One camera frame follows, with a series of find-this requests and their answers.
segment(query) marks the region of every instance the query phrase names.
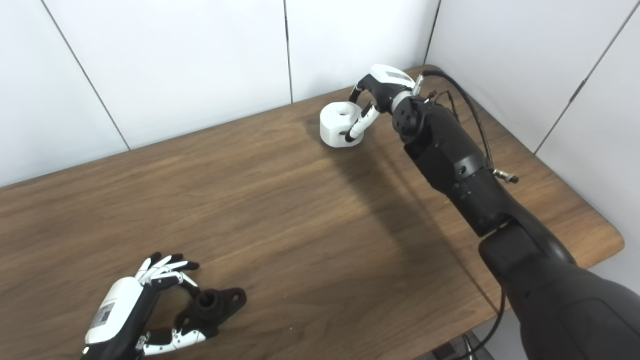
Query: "robot finger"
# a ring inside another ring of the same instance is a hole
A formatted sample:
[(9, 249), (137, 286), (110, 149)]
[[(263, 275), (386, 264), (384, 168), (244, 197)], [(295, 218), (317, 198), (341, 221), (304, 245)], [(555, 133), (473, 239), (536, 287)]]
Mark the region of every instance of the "robot finger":
[(178, 261), (182, 261), (184, 259), (184, 255), (182, 254), (173, 254), (171, 255), (171, 260), (169, 260), (169, 264), (177, 263)]
[(140, 276), (140, 278), (137, 278), (137, 280), (140, 282), (140, 284), (145, 284), (153, 275), (156, 274), (161, 274), (162, 271), (162, 267), (164, 267), (165, 265), (167, 265), (171, 259), (172, 259), (172, 255), (167, 256), (166, 258), (158, 261), (156, 264), (154, 264), (153, 266), (151, 266), (151, 268), (149, 270), (147, 270), (145, 273), (142, 274), (142, 276)]
[(200, 287), (198, 284), (185, 273), (182, 273), (182, 282), (180, 283), (180, 286), (187, 290), (189, 295), (194, 299), (200, 294)]
[(140, 281), (140, 278), (145, 274), (145, 272), (147, 272), (147, 270), (149, 270), (149, 268), (154, 264), (157, 263), (158, 260), (160, 260), (160, 258), (162, 257), (162, 254), (160, 254), (159, 252), (156, 252), (154, 254), (152, 254), (151, 256), (149, 256), (140, 266), (140, 268), (138, 269), (138, 272), (136, 272), (136, 280)]
[(155, 290), (162, 291), (172, 288), (182, 282), (182, 274), (179, 272), (168, 272), (150, 278), (149, 284)]
[(179, 263), (167, 264), (163, 268), (171, 271), (198, 270), (200, 264), (191, 261), (180, 261)]
[(166, 334), (165, 331), (157, 332), (157, 334), (152, 334), (149, 337), (148, 343), (143, 347), (143, 351), (145, 356), (165, 354), (201, 343), (206, 339), (207, 336), (198, 330), (193, 330), (186, 334), (177, 329), (171, 330), (169, 334)]

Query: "bolt hole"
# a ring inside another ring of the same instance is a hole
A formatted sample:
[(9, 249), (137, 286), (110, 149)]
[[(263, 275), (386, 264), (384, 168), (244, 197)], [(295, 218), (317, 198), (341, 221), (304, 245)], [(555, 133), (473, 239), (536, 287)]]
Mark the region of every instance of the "bolt hole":
[(211, 307), (217, 303), (218, 299), (215, 294), (202, 293), (200, 296), (200, 305), (204, 307)]

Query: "black cable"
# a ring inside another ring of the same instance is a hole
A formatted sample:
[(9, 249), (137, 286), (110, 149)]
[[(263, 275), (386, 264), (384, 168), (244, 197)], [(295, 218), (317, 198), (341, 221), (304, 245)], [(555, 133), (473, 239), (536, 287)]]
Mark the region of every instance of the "black cable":
[(495, 323), (493, 323), (493, 327), (491, 328), (491, 331), (489, 331), (489, 333), (486, 335), (484, 340), (480, 341), (480, 344), (474, 347), (470, 352), (467, 352), (465, 355), (456, 357), (454, 359), (447, 359), (447, 360), (466, 360), (471, 355), (475, 354), (478, 350), (482, 349), (489, 342), (489, 340), (491, 340), (491, 338), (495, 334), (495, 331), (498, 329), (498, 326), (502, 321), (502, 316), (504, 315), (504, 307), (506, 305), (506, 302), (507, 302), (507, 295), (504, 293), (504, 290), (503, 290), (502, 295), (500, 296), (500, 310), (498, 310), (498, 317), (495, 319)]
[(453, 101), (453, 95), (451, 95), (450, 91), (445, 91), (445, 92), (441, 92), (440, 94), (438, 94), (438, 97), (436, 97), (435, 99), (435, 103), (438, 103), (438, 100), (440, 100), (440, 98), (444, 95), (447, 94), (447, 96), (449, 97), (449, 102), (451, 103), (451, 110), (453, 111), (453, 115), (456, 117), (456, 120), (458, 121), (458, 123), (460, 123), (460, 116), (458, 116), (458, 111), (456, 110), (456, 102)]
[(460, 85), (458, 85), (458, 83), (455, 80), (453, 80), (452, 77), (450, 77), (449, 75), (445, 74), (440, 70), (425, 70), (422, 73), (422, 76), (424, 76), (425, 78), (428, 76), (436, 76), (438, 78), (443, 78), (448, 82), (450, 82), (450, 84), (456, 88), (456, 90), (460, 93), (460, 95), (462, 95), (462, 98), (465, 100), (465, 102), (471, 109), (471, 114), (473, 114), (474, 119), (476, 120), (478, 130), (480, 130), (480, 136), (482, 137), (482, 141), (484, 143), (484, 152), (486, 153), (488, 166), (489, 168), (493, 168), (493, 157), (491, 155), (491, 149), (489, 149), (489, 139), (487, 139), (486, 137), (484, 126), (482, 125), (482, 122), (480, 121), (480, 117), (478, 116), (476, 108), (474, 107), (474, 104), (471, 102), (471, 99), (469, 98), (467, 93), (464, 90), (462, 90), (462, 87), (460, 87)]

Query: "white wall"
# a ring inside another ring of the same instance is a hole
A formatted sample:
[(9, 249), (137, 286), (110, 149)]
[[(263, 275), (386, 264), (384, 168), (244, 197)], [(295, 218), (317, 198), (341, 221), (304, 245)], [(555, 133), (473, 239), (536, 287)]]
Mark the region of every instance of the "white wall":
[(437, 6), (3, 2), (0, 186), (352, 86), (374, 63), (422, 65)]
[(0, 2), (0, 186), (126, 150), (42, 4)]
[(291, 103), (282, 0), (46, 0), (132, 148)]
[(293, 101), (424, 64), (438, 0), (286, 0)]
[(535, 151), (636, 2), (442, 1), (427, 63)]
[[(591, 271), (640, 293), (640, 12), (636, 10), (538, 156), (625, 238), (625, 249)], [(478, 327), (484, 338), (493, 320)], [(525, 360), (509, 312), (487, 349), (496, 360)]]

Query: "label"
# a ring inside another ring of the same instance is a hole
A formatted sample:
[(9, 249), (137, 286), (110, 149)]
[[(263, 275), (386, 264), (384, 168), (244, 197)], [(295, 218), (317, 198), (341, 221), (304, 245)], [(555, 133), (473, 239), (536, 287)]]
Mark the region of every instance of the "label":
[(113, 310), (113, 307), (115, 305), (116, 303), (112, 302), (98, 309), (98, 313), (95, 315), (95, 318), (93, 318), (93, 322), (91, 323), (91, 327), (89, 327), (89, 330), (93, 329), (94, 327), (103, 326), (104, 324), (106, 324), (109, 320), (109, 316), (111, 316), (111, 311)]

